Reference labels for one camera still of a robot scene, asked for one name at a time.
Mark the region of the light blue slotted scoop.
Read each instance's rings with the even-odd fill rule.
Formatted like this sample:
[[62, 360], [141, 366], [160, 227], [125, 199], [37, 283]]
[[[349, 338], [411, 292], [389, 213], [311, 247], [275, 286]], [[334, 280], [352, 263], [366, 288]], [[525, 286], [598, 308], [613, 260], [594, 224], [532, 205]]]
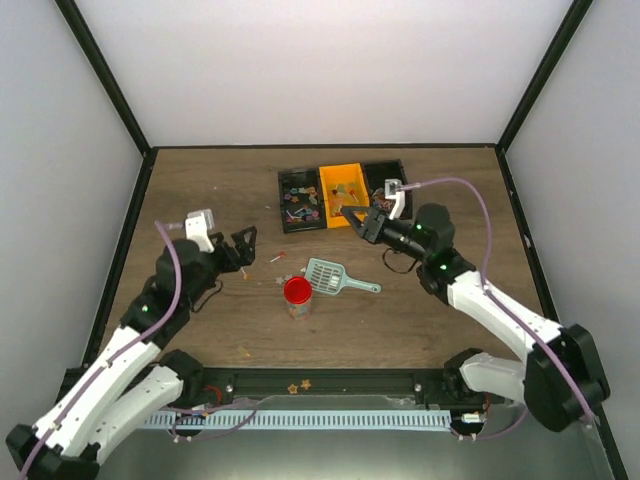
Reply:
[[342, 264], [318, 258], [309, 259], [304, 278], [314, 292], [330, 296], [338, 295], [344, 288], [375, 294], [382, 290], [379, 284], [351, 278]]

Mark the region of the clear plastic jar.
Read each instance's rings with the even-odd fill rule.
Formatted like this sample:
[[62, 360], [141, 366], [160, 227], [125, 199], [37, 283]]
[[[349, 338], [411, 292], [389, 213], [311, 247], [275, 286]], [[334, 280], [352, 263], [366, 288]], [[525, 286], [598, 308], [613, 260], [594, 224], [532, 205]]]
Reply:
[[309, 318], [312, 312], [312, 300], [307, 299], [304, 302], [286, 302], [289, 316], [296, 321], [303, 321]]

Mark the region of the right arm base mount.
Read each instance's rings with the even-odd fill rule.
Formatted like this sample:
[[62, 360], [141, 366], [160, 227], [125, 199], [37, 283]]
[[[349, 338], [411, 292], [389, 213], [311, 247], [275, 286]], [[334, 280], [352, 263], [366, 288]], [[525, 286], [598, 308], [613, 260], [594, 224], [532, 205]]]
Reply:
[[412, 374], [415, 401], [428, 409], [435, 405], [439, 409], [479, 406], [487, 399], [498, 405], [505, 404], [502, 397], [473, 391], [462, 379], [459, 369], [463, 362], [481, 353], [482, 349], [468, 348], [451, 357], [441, 368], [415, 370]]

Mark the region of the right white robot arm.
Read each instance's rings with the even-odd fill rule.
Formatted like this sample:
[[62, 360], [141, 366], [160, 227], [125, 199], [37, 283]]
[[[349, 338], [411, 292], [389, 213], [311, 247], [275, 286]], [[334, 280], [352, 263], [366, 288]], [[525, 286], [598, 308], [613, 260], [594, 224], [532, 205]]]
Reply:
[[611, 389], [588, 330], [564, 327], [523, 306], [482, 277], [454, 247], [447, 208], [426, 204], [414, 221], [375, 207], [346, 206], [343, 217], [370, 244], [414, 260], [422, 288], [482, 325], [517, 357], [472, 353], [444, 378], [447, 396], [465, 403], [478, 392], [524, 404], [545, 428], [561, 432], [609, 398]]

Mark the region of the red jar lid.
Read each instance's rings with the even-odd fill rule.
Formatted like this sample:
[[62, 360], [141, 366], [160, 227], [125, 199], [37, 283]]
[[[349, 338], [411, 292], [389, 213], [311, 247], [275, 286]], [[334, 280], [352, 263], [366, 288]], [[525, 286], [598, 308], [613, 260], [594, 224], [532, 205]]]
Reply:
[[284, 298], [290, 304], [304, 304], [311, 299], [312, 293], [312, 285], [304, 277], [294, 276], [284, 283]]

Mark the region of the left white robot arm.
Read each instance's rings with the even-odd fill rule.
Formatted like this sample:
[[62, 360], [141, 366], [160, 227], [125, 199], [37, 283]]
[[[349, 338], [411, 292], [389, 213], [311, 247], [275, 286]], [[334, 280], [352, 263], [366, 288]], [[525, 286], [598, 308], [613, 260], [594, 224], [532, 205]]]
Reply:
[[75, 385], [36, 423], [18, 424], [7, 435], [20, 478], [94, 479], [152, 414], [203, 395], [202, 364], [184, 351], [163, 350], [219, 275], [253, 263], [257, 230], [236, 232], [230, 242], [221, 233], [186, 234], [165, 241], [154, 275]]

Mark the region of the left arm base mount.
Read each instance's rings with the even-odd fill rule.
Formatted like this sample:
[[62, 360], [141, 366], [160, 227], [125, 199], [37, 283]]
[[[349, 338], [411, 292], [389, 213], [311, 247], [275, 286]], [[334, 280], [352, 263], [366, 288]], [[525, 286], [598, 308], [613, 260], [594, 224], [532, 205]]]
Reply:
[[236, 377], [231, 371], [205, 368], [201, 373], [186, 377], [182, 392], [172, 406], [191, 408], [202, 404], [230, 404], [234, 400], [235, 384]]

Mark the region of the orange candy bin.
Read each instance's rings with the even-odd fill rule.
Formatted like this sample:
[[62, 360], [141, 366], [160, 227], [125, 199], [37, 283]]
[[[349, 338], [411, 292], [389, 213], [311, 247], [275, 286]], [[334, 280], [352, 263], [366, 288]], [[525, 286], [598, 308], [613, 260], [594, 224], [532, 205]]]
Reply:
[[369, 194], [360, 163], [319, 167], [326, 224], [329, 229], [347, 227], [343, 207], [369, 207]]

